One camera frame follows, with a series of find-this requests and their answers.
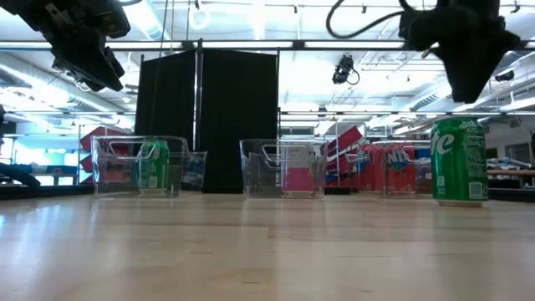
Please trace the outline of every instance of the clear plastic bin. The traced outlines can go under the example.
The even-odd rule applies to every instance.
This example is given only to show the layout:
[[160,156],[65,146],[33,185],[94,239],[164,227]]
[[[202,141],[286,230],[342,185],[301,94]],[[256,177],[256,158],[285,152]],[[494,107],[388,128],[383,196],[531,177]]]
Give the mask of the clear plastic bin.
[[171,136],[93,136],[97,197],[177,198],[187,141]]
[[326,141],[241,140],[247,198],[322,198]]
[[182,189],[185,191],[201,191],[204,182],[207,151],[190,152],[190,161],[184,169]]

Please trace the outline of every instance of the black curtain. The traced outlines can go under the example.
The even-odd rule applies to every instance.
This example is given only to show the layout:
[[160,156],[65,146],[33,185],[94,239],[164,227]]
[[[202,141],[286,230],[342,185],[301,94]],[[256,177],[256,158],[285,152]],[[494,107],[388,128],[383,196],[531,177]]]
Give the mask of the black curtain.
[[195,51],[173,54],[161,58],[159,63],[158,59],[152,59],[141,64],[135,114],[136,135],[184,137],[191,150],[195,69]]
[[204,49],[198,139],[208,151],[204,192],[243,189],[239,140],[276,139],[277,56]]

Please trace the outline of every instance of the green soda can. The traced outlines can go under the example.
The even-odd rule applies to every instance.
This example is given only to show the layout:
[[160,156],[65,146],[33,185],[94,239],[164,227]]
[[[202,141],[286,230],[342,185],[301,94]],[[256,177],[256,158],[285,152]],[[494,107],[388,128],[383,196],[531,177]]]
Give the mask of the green soda can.
[[169,183],[170,150],[166,141],[146,142],[140,150],[140,184],[142,189],[166,189]]
[[477,119],[439,121],[431,137],[433,197],[456,207],[480,207],[488,201],[485,131]]

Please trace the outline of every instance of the wooden table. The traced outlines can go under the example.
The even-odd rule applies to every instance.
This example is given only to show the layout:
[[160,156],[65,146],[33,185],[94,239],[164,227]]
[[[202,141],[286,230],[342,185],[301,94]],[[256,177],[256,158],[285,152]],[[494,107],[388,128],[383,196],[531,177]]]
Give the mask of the wooden table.
[[502,301],[535,294],[535,207],[336,196],[0,202],[2,300]]

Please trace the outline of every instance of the ceiling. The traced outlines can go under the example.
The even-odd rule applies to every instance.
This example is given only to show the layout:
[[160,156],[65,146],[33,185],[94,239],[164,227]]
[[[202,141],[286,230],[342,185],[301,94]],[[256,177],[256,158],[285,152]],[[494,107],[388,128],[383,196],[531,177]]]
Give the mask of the ceiling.
[[[206,0],[201,1],[201,10],[198,11],[194,1],[188,6],[187,0],[174,2],[144,0],[134,7],[125,9],[132,30],[120,40],[159,40],[162,31],[166,39],[172,40],[332,39],[325,29],[325,18],[334,2],[334,0]],[[429,9],[435,5],[436,0],[415,0],[409,3],[415,8],[421,8],[424,3]],[[532,25],[535,20],[535,3],[530,0],[517,1],[521,9],[517,13],[511,13],[514,3],[502,0],[501,14],[507,19],[507,29],[523,39],[535,37],[535,27]],[[398,0],[348,0],[334,15],[333,27],[340,33],[351,33],[376,18],[398,10],[400,10]],[[392,18],[363,33],[359,39],[399,39],[398,24],[399,19]],[[40,33],[34,32],[20,18],[1,9],[0,27],[3,29],[0,41],[43,41]],[[334,67],[344,54],[352,55],[354,68],[359,71],[360,81],[357,85],[335,85],[331,81]],[[41,89],[26,89],[24,94],[32,95],[34,99],[42,99],[39,101],[41,110],[46,110],[46,106],[49,106],[51,110],[135,111],[135,95],[129,93],[132,92],[131,89],[125,88],[120,92],[105,89],[94,93],[81,90],[84,87],[75,88],[71,78],[51,69],[54,57],[49,52],[4,52],[0,55],[3,55],[3,60],[0,62],[6,59],[10,62],[7,67],[6,64],[0,63],[0,69],[24,70],[21,72],[40,80]],[[157,51],[115,52],[115,56],[126,70],[126,75],[121,79],[123,84],[138,84],[141,55],[145,55],[145,59],[156,59],[159,54]],[[491,81],[490,88],[487,86],[481,96],[492,95],[500,89],[529,80],[532,77],[534,63],[533,57],[515,62],[514,67],[517,72],[515,80],[506,83]],[[69,97],[62,100],[62,104],[58,104],[57,102],[62,101],[51,100],[53,97],[43,97],[47,94],[43,91],[47,89],[51,89],[48,94],[57,95],[59,91],[64,91]],[[448,98],[446,75],[441,61],[432,55],[423,59],[421,54],[413,52],[281,52],[279,91],[279,105],[283,110],[291,111],[317,110],[320,105],[326,105],[328,110],[338,111],[391,111],[408,110],[417,104],[418,110],[462,110]],[[509,103],[509,99],[503,99],[499,105]],[[495,109],[489,107],[487,102],[485,104],[487,105],[481,103],[478,107],[484,107],[485,110]],[[16,109],[24,111],[32,107],[30,105],[30,108]],[[314,124],[309,121],[295,122],[301,117],[285,118],[287,121],[285,126]],[[359,122],[373,119],[372,125],[377,126],[400,123],[399,120],[373,116],[358,119]]]

